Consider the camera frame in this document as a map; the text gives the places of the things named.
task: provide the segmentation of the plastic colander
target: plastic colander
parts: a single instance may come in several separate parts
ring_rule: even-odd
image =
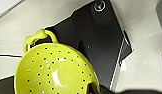
[[[48,35],[53,43],[27,49],[28,45]],[[41,29],[27,37],[24,52],[14,78],[16,94],[89,94],[89,84],[100,92],[89,61],[74,48],[58,43],[51,31]]]

